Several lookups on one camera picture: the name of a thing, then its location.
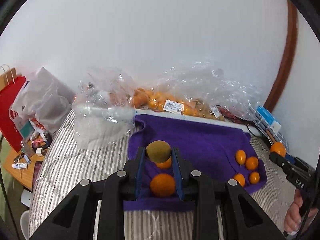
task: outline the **purple towel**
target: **purple towel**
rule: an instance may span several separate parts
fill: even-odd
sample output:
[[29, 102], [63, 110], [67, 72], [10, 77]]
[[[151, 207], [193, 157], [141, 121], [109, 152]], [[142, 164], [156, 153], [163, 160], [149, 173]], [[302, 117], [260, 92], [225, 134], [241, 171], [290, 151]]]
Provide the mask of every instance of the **purple towel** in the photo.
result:
[[[153, 141], [162, 140], [171, 147], [178, 147], [184, 159], [191, 161], [195, 169], [213, 179], [228, 181], [236, 173], [243, 174], [246, 180], [244, 188], [249, 194], [267, 182], [265, 167], [261, 160], [257, 170], [260, 182], [255, 185], [249, 183], [251, 171], [236, 162], [237, 150], [244, 150], [247, 158], [257, 157], [249, 142], [250, 134], [240, 129], [147, 114], [137, 115], [135, 119], [141, 123], [143, 129], [129, 139], [129, 160], [135, 158], [139, 146], [147, 147]], [[146, 160], [140, 198], [137, 201], [124, 201], [124, 210], [193, 210], [192, 202], [182, 202], [177, 195], [169, 198], [157, 198], [152, 195], [149, 189], [150, 182], [159, 173], [173, 176], [172, 168], [159, 169], [153, 162]]]

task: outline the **human hand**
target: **human hand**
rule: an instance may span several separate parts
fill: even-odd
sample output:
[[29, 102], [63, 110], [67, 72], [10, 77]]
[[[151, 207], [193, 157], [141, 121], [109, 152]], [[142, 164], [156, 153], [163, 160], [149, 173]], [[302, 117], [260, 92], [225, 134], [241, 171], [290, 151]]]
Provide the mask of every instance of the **human hand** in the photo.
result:
[[[294, 192], [294, 200], [284, 218], [284, 230], [287, 231], [287, 233], [292, 233], [293, 231], [299, 230], [299, 224], [301, 223], [299, 208], [302, 206], [302, 202], [303, 200], [300, 191], [296, 189]], [[317, 212], [318, 209], [312, 208], [308, 217], [314, 216]]]

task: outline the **round metal bolt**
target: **round metal bolt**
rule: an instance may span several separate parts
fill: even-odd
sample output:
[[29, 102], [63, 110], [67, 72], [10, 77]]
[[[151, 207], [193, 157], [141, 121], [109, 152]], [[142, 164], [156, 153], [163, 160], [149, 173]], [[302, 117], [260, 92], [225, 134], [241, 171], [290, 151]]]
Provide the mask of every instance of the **round metal bolt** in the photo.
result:
[[127, 172], [124, 171], [124, 170], [121, 170], [121, 171], [118, 171], [118, 172], [117, 172], [117, 176], [118, 176], [118, 177], [124, 177], [125, 175], [127, 175]]
[[228, 183], [229, 183], [230, 186], [235, 186], [235, 185], [238, 184], [238, 181], [236, 181], [235, 179], [229, 179]]
[[81, 181], [80, 181], [80, 185], [81, 186], [88, 186], [89, 185], [89, 183], [90, 183], [90, 181], [88, 180], [88, 179], [82, 179]]
[[201, 172], [198, 170], [193, 170], [191, 171], [191, 175], [194, 177], [199, 177], [201, 175]]

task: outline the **wooden desk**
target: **wooden desk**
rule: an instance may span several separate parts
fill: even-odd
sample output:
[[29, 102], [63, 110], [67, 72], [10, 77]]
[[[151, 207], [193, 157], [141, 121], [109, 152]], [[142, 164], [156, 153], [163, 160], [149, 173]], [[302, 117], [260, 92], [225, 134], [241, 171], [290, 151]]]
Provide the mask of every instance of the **wooden desk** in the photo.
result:
[[33, 155], [30, 160], [31, 164], [28, 165], [28, 168], [22, 169], [21, 175], [18, 169], [12, 168], [13, 160], [17, 157], [17, 153], [14, 149], [11, 149], [9, 152], [3, 167], [14, 177], [17, 181], [19, 181], [23, 186], [31, 191], [32, 189], [32, 179], [33, 179], [33, 171], [35, 169], [36, 161], [43, 161], [44, 156], [39, 157], [38, 155]]

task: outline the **red packaging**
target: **red packaging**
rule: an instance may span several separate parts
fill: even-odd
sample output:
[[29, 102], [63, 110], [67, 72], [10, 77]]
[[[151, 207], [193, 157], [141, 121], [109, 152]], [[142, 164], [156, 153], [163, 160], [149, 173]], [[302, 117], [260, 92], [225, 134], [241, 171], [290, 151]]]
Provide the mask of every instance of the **red packaging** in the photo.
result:
[[23, 138], [11, 120], [17, 116], [17, 113], [11, 110], [11, 106], [25, 82], [26, 77], [18, 76], [14, 83], [0, 91], [0, 131], [16, 152], [21, 150], [20, 142]]

